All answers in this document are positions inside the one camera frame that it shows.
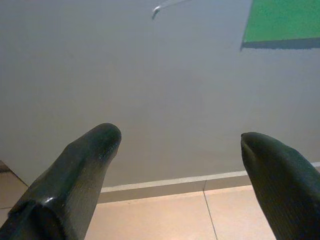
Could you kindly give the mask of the grey tape strip with hook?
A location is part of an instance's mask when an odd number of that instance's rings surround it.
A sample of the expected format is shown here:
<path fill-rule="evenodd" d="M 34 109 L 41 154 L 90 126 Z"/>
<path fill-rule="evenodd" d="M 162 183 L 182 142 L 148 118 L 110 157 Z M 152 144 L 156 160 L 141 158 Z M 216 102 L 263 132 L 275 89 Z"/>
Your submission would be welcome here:
<path fill-rule="evenodd" d="M 152 9 L 152 16 L 151 19 L 154 20 L 157 16 L 157 14 L 165 8 L 171 7 L 171 6 L 175 6 L 178 4 L 182 4 L 185 2 L 190 2 L 192 0 L 165 0 L 164 2 L 162 2 L 161 4 L 159 4 L 158 6 L 154 7 Z"/>

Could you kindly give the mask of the green hook board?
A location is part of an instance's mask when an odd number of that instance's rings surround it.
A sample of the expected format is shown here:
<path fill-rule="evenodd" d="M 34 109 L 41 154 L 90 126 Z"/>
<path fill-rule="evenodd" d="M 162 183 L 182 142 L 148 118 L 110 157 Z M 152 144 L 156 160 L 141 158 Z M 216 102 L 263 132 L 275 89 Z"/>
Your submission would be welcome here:
<path fill-rule="evenodd" d="M 320 0 L 252 0 L 241 49 L 320 49 Z"/>

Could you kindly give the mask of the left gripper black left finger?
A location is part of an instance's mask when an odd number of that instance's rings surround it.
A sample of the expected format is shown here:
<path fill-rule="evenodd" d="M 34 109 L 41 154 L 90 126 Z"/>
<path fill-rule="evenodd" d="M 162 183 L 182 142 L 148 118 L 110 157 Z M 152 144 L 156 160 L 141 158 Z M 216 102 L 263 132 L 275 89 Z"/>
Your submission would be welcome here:
<path fill-rule="evenodd" d="M 69 143 L 9 211 L 0 240 L 84 240 L 121 140 L 102 123 Z"/>

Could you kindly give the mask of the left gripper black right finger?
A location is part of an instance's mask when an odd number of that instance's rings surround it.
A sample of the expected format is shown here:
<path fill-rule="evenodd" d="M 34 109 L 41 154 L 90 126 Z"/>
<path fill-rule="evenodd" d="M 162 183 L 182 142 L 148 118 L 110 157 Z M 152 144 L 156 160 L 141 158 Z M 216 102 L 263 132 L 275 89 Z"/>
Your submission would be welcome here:
<path fill-rule="evenodd" d="M 320 172 L 268 135 L 241 135 L 241 156 L 276 240 L 320 240 Z"/>

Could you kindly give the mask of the white baseboard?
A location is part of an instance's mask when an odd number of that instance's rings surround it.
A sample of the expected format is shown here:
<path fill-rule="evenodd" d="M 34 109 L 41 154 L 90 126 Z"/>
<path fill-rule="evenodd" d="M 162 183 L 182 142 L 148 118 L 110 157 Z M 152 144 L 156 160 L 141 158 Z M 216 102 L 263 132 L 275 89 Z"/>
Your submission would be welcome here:
<path fill-rule="evenodd" d="M 245 170 L 103 187 L 99 204 L 248 186 Z"/>

